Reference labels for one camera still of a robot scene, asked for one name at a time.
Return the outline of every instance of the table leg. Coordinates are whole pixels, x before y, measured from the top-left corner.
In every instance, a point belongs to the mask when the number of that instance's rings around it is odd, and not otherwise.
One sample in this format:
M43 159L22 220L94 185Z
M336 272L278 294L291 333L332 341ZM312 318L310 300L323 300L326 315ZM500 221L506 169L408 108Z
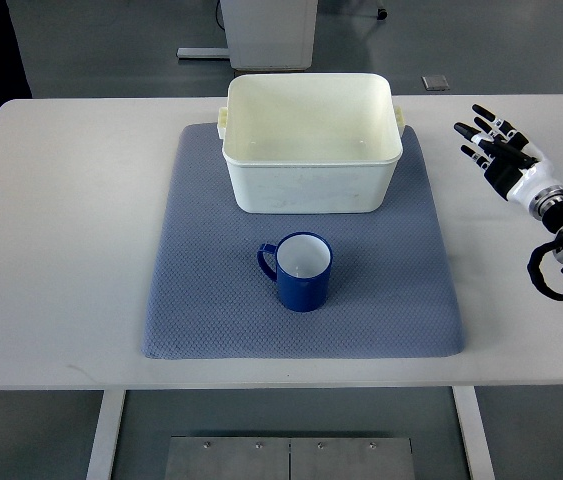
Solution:
M108 480L112 475L124 401L125 390L103 392L87 480Z
M474 387L452 387L472 480L494 480L492 460Z

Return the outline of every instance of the bin handle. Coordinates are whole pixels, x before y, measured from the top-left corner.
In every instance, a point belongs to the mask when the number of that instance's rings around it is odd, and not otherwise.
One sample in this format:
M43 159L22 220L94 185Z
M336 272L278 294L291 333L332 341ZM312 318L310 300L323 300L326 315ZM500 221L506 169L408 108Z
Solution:
M219 109L219 119L217 120L217 130L219 131L219 138L225 139L225 128L228 125L228 107L221 107Z
M403 130L405 130L405 118L403 116L403 111L398 105L394 106L394 116L397 119L397 127L399 128L399 136L403 137Z

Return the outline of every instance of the white plastic bin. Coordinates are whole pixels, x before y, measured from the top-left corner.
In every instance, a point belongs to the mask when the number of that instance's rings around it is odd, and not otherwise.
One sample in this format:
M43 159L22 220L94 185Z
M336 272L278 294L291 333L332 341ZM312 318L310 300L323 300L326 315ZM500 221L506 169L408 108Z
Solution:
M403 151L390 86L374 74L238 77L218 127L250 213L375 210Z

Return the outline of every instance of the black cable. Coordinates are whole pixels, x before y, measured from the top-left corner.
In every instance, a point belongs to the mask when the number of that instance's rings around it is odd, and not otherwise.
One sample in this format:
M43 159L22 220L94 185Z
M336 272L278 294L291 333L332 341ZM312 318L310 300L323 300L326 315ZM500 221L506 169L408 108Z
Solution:
M221 25L221 22L219 22L219 6L220 5L221 5L221 0L217 0L217 6L214 8L214 20L217 22L217 25L219 25L219 28L225 32L225 27L223 25Z
M539 292L552 300L563 302L563 293L555 292L548 287L548 284L545 283L545 279L543 278L543 273L541 273L541 260L543 260L545 254L558 248L563 248L563 232L558 234L554 241L545 243L534 249L532 255L530 255L530 261L528 262L528 273L530 274L532 285L534 285Z

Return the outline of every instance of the blue mat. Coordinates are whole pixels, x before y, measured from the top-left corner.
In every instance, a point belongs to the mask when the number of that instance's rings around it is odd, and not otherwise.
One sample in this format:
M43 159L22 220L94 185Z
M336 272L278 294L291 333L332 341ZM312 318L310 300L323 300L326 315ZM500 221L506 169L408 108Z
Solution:
M421 148L406 127L371 213L263 215L234 200L215 124L181 134L147 306L149 358L385 358L463 349L454 285ZM307 230L334 252L326 304L285 309L261 243Z

